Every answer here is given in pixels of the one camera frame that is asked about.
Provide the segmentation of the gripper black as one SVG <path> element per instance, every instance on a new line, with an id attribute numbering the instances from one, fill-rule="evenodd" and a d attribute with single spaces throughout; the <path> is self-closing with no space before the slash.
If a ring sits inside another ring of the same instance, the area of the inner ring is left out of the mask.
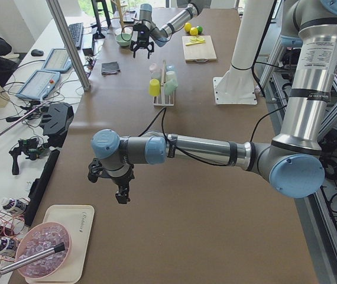
<path id="1" fill-rule="evenodd" d="M 111 179 L 114 184 L 118 185 L 118 191 L 115 194 L 119 204 L 127 204 L 129 198 L 129 182 L 134 177 L 134 166 L 123 165 L 117 170 L 109 170 L 102 166 L 98 158 L 94 158 L 88 165 L 88 180 L 96 183 L 98 178 Z"/>
<path id="2" fill-rule="evenodd" d="M 134 25 L 134 31 L 137 32 L 137 42 L 131 43 L 130 50 L 133 52 L 133 58 L 139 49 L 139 44 L 147 44 L 146 50 L 148 51 L 147 58 L 150 58 L 150 55 L 154 52 L 154 43 L 150 43 L 150 26 L 144 22 L 138 22 Z"/>

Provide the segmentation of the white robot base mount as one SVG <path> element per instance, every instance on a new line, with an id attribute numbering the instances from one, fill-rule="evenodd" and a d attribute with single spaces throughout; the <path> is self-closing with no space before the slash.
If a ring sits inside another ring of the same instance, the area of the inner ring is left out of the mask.
<path id="1" fill-rule="evenodd" d="M 213 78 L 218 105 L 255 105 L 267 75 L 258 77 L 272 64 L 274 49 L 280 44 L 277 12 L 280 1 L 246 1 L 229 70 Z"/>

